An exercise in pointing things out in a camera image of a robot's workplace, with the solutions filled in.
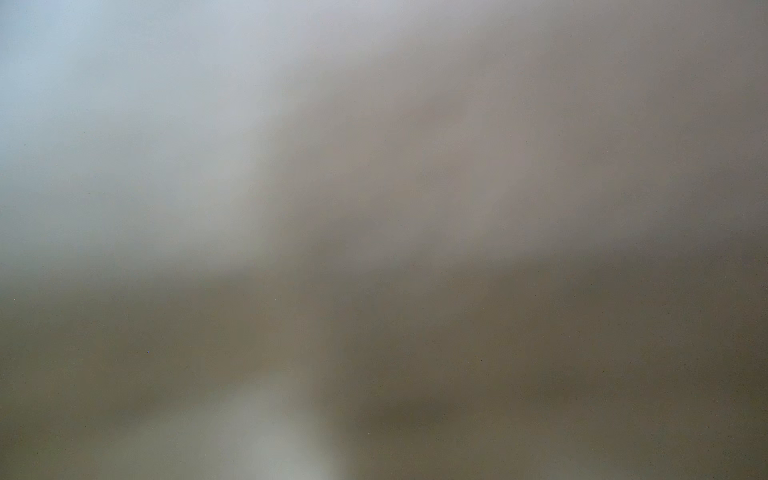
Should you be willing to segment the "white canvas tote bag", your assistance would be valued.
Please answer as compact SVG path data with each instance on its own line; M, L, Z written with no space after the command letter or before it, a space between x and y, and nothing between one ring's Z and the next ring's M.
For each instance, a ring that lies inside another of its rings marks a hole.
M5 479L763 479L763 1L5 1Z

